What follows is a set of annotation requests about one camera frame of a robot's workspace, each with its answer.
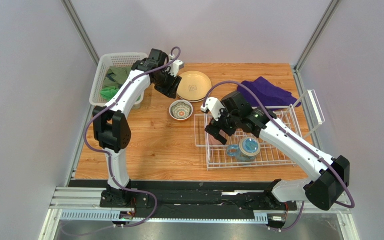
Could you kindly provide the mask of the yellow bear plate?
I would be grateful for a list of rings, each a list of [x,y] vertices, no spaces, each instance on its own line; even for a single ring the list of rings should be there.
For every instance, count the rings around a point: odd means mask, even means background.
[[[188,94],[207,94],[213,87],[210,78],[199,71],[187,71],[182,73],[180,77],[182,80],[177,90],[177,96],[181,99]]]

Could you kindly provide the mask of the white patterned small bowl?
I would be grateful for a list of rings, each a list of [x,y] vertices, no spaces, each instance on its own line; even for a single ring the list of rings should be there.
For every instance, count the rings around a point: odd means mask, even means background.
[[[192,116],[194,108],[192,104],[186,100],[176,100],[170,105],[168,111],[174,120],[186,121]]]

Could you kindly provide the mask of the white plate green red rim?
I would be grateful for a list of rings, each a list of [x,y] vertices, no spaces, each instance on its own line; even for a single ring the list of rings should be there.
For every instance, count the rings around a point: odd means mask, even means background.
[[[206,94],[187,94],[183,99],[191,103],[199,103],[204,101],[207,97]]]

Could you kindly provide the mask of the blue glass mug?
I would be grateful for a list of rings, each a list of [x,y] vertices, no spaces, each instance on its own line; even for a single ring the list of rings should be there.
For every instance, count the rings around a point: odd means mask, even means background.
[[[254,137],[245,137],[238,144],[229,145],[226,154],[238,163],[254,162],[261,152],[261,144]]]

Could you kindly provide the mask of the pink cup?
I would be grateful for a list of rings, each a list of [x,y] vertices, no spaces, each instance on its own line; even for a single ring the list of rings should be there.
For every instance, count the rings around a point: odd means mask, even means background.
[[[211,135],[208,137],[208,144],[210,146],[220,146],[220,145],[223,145],[219,140],[215,139]]]

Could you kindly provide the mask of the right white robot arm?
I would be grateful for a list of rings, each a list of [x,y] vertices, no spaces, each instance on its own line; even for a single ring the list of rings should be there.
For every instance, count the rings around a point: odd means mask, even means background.
[[[242,130],[276,147],[307,174],[307,178],[301,180],[274,181],[269,192],[277,201],[309,201],[320,210],[328,211],[340,204],[343,193],[350,194],[350,161],[346,157],[333,157],[309,144],[273,111],[262,106],[252,107],[240,92],[232,92],[222,100],[209,97],[200,109],[212,115],[205,132],[223,145],[227,139],[220,132],[232,136]]]

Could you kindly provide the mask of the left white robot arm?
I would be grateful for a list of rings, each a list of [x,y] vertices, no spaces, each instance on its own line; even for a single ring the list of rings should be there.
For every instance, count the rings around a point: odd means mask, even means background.
[[[109,173],[108,185],[101,194],[103,208],[131,206],[136,191],[131,189],[127,171],[126,149],[132,138],[128,116],[138,98],[150,86],[164,96],[175,99],[181,82],[179,71],[184,62],[179,55],[152,49],[149,56],[136,61],[118,93],[105,106],[93,110],[93,133],[100,152],[106,155]]]

